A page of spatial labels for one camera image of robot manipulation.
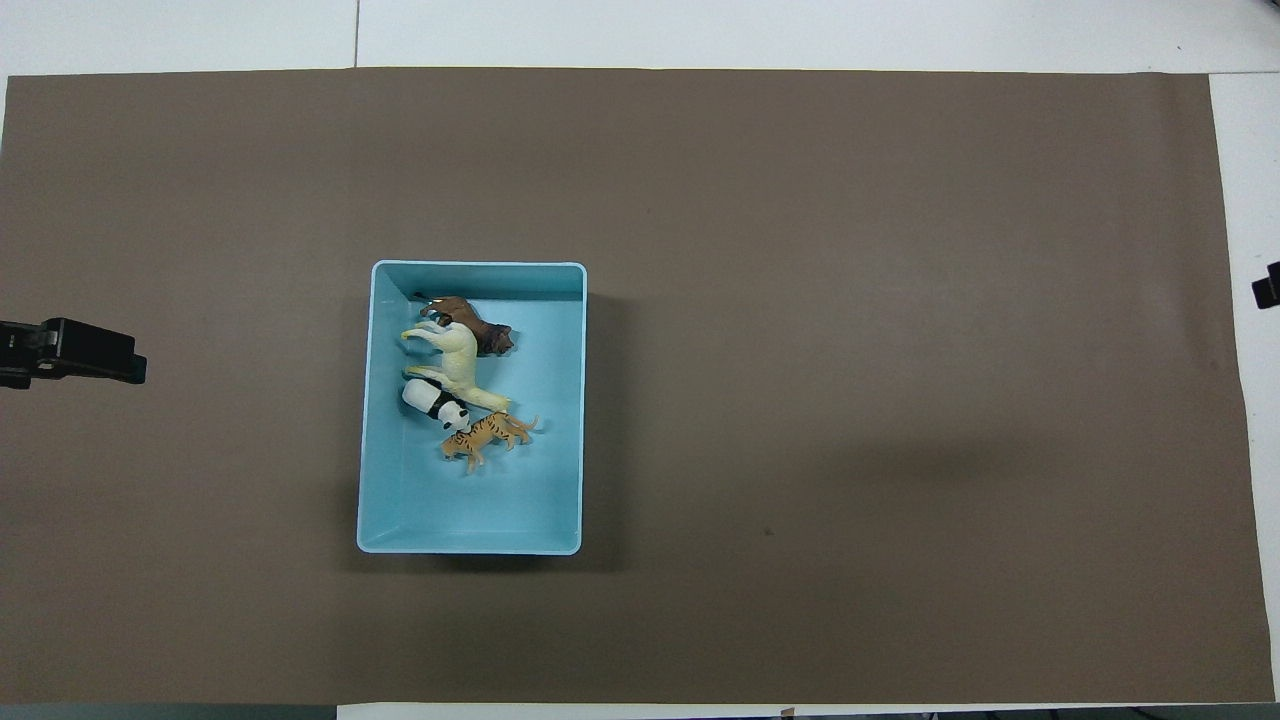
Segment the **cream white horse toy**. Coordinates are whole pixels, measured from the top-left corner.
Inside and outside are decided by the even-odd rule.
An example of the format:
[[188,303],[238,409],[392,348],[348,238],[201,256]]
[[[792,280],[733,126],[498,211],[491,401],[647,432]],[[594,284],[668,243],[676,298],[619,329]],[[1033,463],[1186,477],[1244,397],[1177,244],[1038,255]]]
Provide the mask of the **cream white horse toy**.
[[404,374],[435,380],[444,391],[465,401],[497,413],[508,413],[511,398],[476,384],[477,340],[470,328],[457,322],[436,325],[421,322],[399,333],[402,340],[428,341],[442,354],[439,365],[411,365]]

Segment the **brown lion toy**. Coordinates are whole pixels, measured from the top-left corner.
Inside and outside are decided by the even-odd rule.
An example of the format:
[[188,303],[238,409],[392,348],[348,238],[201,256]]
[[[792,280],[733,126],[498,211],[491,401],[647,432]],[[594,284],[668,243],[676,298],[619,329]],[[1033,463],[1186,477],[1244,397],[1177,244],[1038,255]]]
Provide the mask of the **brown lion toy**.
[[467,328],[477,341],[480,355],[506,355],[515,347],[512,328],[485,320],[467,299],[456,295],[428,297],[421,293],[415,297],[425,302],[419,311],[425,322],[439,327],[461,324]]

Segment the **orange striped tiger toy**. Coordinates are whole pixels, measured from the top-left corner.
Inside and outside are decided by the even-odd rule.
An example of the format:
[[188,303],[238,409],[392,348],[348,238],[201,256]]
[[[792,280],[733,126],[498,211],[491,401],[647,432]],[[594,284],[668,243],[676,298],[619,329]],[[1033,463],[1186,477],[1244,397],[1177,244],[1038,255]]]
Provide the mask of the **orange striped tiger toy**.
[[529,433],[538,428],[540,420],[539,416],[535,416],[532,421],[526,423],[508,413],[494,411],[475,421],[470,430],[457,430],[445,438],[440,443],[440,450],[445,460],[463,455],[467,461],[467,473],[471,474],[485,462],[483,451],[492,442],[502,439],[508,451],[517,445],[516,438],[520,439],[521,445],[526,445],[530,441]]

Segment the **brown paper table mat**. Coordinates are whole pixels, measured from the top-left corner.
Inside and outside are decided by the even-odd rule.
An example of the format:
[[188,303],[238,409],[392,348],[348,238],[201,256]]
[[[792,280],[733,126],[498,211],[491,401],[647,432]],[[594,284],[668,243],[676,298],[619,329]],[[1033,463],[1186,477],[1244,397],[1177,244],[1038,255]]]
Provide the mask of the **brown paper table mat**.
[[[588,273],[582,543],[356,542],[380,260]],[[13,79],[0,705],[1271,701],[1210,79]]]

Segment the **black and white panda toy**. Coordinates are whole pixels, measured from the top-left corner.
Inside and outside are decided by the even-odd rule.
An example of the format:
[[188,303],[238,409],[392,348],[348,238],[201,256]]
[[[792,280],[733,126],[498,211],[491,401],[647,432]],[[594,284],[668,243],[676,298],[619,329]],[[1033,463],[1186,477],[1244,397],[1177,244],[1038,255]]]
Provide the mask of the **black and white panda toy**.
[[444,432],[470,432],[471,416],[466,402],[442,387],[438,380],[410,378],[401,392],[402,401],[442,425]]

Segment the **light blue plastic storage box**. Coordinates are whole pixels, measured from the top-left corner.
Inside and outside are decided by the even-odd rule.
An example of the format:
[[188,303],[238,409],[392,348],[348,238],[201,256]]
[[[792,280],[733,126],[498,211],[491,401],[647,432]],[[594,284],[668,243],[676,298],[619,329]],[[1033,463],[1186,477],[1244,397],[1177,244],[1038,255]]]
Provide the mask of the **light blue plastic storage box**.
[[[512,327],[515,346],[479,354],[481,389],[538,421],[529,445],[486,446],[468,471],[447,459],[442,418],[402,397],[404,369],[442,352],[404,332],[429,302],[467,300]],[[582,543],[588,273],[577,263],[380,260],[370,275],[357,546],[367,553],[567,556]]]

